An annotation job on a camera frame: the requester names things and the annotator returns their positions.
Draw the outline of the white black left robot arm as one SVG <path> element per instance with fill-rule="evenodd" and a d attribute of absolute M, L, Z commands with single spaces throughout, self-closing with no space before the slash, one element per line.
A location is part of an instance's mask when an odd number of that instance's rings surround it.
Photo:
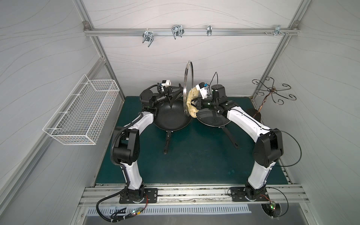
<path fill-rule="evenodd" d="M 153 122 L 160 124 L 160 128 L 168 132 L 173 130 L 174 125 L 165 121 L 165 116 L 159 115 L 160 108 L 167 102 L 172 108 L 174 102 L 180 96 L 183 88 L 172 91 L 171 87 L 164 88 L 161 93 L 153 93 L 151 88 L 140 94 L 142 111 L 132 122 L 122 127 L 117 134 L 113 134 L 111 146 L 111 162 L 119 165 L 126 180 L 125 196 L 135 203 L 140 203 L 145 195 L 143 179 L 137 165 L 140 154 L 140 134 Z"/>

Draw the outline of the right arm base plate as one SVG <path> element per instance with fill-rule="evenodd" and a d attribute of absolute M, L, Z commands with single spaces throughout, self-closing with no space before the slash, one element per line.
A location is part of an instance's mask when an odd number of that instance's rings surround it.
<path fill-rule="evenodd" d="M 251 186 L 230 187 L 228 195 L 233 202 L 269 201 L 270 197 L 266 188 L 253 189 Z"/>

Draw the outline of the glass pot lid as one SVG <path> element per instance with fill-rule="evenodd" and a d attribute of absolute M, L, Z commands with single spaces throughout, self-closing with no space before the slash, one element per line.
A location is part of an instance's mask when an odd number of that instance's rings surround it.
<path fill-rule="evenodd" d="M 188 85 L 188 74 L 191 73 L 191 85 Z M 189 111 L 187 107 L 187 97 L 188 92 L 193 88 L 194 85 L 194 68 L 192 61 L 188 61 L 184 73 L 184 82 L 183 82 L 183 109 L 185 115 L 189 116 Z"/>
<path fill-rule="evenodd" d="M 202 123 L 210 127 L 223 127 L 229 124 L 231 121 L 221 114 L 218 114 L 215 110 L 202 109 L 196 114 L 197 119 Z"/>

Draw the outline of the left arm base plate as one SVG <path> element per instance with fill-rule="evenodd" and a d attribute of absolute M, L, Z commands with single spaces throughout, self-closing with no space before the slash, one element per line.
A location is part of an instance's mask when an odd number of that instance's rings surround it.
<path fill-rule="evenodd" d="M 158 201 L 158 189 L 140 187 L 137 190 L 128 189 L 120 195 L 119 203 L 156 203 Z"/>

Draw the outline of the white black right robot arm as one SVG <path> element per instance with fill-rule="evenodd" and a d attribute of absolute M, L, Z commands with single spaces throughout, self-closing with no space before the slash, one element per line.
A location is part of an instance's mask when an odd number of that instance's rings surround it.
<path fill-rule="evenodd" d="M 228 100 L 222 85 L 209 86 L 202 82 L 193 90 L 197 91 L 197 95 L 187 98 L 191 106 L 197 110 L 207 108 L 224 116 L 245 131 L 255 143 L 254 166 L 243 190 L 247 200 L 255 201 L 264 191 L 271 170 L 284 153 L 281 131 L 256 121 L 237 103 Z"/>

